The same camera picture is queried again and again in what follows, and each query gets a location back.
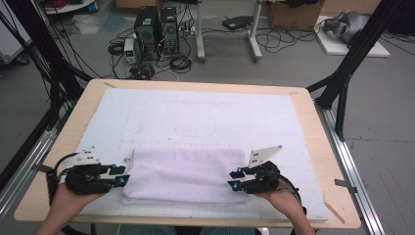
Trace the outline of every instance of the desk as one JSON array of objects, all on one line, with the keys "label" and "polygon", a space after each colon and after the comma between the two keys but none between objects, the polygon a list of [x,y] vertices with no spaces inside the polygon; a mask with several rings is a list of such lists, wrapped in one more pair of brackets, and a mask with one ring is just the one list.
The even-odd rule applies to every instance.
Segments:
[{"label": "desk", "polygon": [[[272,94],[290,96],[293,100],[300,128],[306,143],[314,171],[320,183],[329,220],[312,223],[315,228],[357,228],[360,220],[353,201],[346,188],[336,186],[335,179],[343,179],[334,153],[316,113],[309,93],[304,88],[271,87],[232,84],[208,84],[161,81],[122,81],[94,79],[89,82],[78,104],[70,115],[55,145],[45,160],[54,165],[62,156],[75,152],[83,132],[93,117],[104,92],[109,88],[132,88],[147,90],[179,90],[206,92],[233,92],[242,94]],[[16,220],[41,221],[49,210],[45,175],[37,173],[15,212]],[[276,219],[214,219],[177,218],[145,216],[101,216],[79,215],[75,222],[137,223],[202,226],[249,226],[249,227],[290,227],[288,222]]]},{"label": "desk", "polygon": [[[196,37],[196,44],[198,48],[198,59],[201,62],[205,61],[205,48],[204,48],[204,39],[202,36],[202,4],[203,0],[198,0],[198,33]],[[250,40],[250,44],[253,48],[254,52],[254,61],[257,62],[262,58],[262,54],[260,53],[258,43],[256,42],[255,34],[256,34],[256,27],[258,25],[260,9],[262,7],[262,0],[255,1],[255,8],[254,8],[254,20],[253,20],[253,27],[251,30],[248,30],[248,39]]]}]

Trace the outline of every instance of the aluminum frame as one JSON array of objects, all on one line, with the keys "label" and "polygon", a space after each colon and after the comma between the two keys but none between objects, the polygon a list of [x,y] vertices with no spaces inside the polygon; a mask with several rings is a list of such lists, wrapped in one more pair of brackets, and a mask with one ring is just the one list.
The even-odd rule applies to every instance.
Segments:
[{"label": "aluminum frame", "polygon": [[[60,120],[64,118],[67,112],[68,109],[61,108]],[[15,200],[21,196],[21,192],[26,190],[33,180],[38,171],[37,168],[43,163],[60,132],[60,122],[56,123],[50,130],[44,130],[18,170],[4,187],[4,190],[0,192],[0,224]]]},{"label": "aluminum frame", "polygon": [[341,140],[336,132],[336,118],[332,110],[325,110],[320,106],[315,106],[315,108],[320,116],[321,123],[326,130],[333,152],[335,152],[335,155],[338,158],[338,163],[345,179],[350,183],[350,187],[356,189],[356,191],[350,193],[350,195],[356,203],[356,208],[359,210],[360,216],[363,218],[368,232],[372,235],[385,235],[384,228],[382,227],[381,221],[366,192],[347,144]]}]

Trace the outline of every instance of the desktop computer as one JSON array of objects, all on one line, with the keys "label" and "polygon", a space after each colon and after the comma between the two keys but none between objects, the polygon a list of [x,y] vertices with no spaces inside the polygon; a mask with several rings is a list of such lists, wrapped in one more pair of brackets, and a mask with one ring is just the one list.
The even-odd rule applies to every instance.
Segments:
[{"label": "desktop computer", "polygon": [[138,47],[142,60],[156,61],[159,59],[159,43],[161,41],[161,23],[156,6],[139,8],[134,24]]},{"label": "desktop computer", "polygon": [[170,54],[177,54],[180,51],[176,8],[161,8],[160,15],[162,38],[164,39],[164,51],[167,51]]}]

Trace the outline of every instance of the pink cloth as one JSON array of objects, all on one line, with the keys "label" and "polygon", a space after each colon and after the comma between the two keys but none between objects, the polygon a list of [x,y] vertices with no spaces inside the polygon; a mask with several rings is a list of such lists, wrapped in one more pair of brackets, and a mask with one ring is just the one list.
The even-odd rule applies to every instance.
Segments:
[{"label": "pink cloth", "polygon": [[244,165],[239,149],[139,147],[134,150],[123,202],[131,204],[232,205],[248,200],[227,183]]}]

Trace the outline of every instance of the human hand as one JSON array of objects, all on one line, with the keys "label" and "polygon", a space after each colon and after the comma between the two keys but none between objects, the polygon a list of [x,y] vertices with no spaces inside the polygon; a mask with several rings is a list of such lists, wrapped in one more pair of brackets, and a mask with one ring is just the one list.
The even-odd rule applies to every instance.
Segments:
[{"label": "human hand", "polygon": [[276,210],[283,213],[293,224],[296,234],[315,234],[311,224],[302,211],[302,205],[285,183],[280,182],[277,189],[274,191],[258,193],[255,195],[266,199]]},{"label": "human hand", "polygon": [[296,196],[294,196],[293,192],[291,192],[289,187],[283,182],[280,182],[277,189],[274,191],[258,193],[255,195],[266,199],[276,210],[283,213],[286,217],[297,213],[303,213],[302,206]]},{"label": "human hand", "polygon": [[36,234],[57,234],[83,208],[104,194],[77,195],[71,192],[66,183],[59,185],[51,209]]}]

